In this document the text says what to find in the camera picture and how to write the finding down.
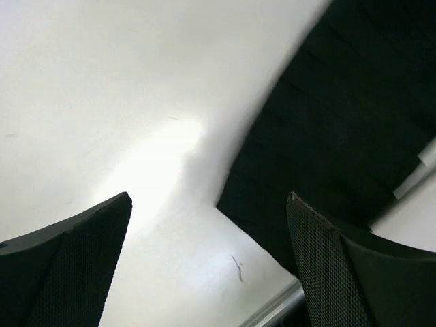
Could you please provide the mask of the black pleated skirt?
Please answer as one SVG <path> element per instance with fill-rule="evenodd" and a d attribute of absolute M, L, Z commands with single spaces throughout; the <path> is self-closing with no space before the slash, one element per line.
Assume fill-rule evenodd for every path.
<path fill-rule="evenodd" d="M 435 2 L 332 1 L 280 75 L 217 208 L 292 274 L 286 202 L 368 228 L 435 137 Z"/>

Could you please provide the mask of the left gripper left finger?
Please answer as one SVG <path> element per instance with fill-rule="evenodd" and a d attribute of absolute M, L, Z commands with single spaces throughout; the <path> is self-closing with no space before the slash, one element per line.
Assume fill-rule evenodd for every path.
<path fill-rule="evenodd" d="M 131 211 L 123 192 L 1 242 L 1 325 L 98 326 Z"/>

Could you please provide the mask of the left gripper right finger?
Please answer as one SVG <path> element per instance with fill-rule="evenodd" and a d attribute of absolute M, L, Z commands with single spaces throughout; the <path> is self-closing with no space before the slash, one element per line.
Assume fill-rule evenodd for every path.
<path fill-rule="evenodd" d="M 435 253 L 325 217 L 295 193 L 287 220 L 312 326 L 435 326 Z"/>

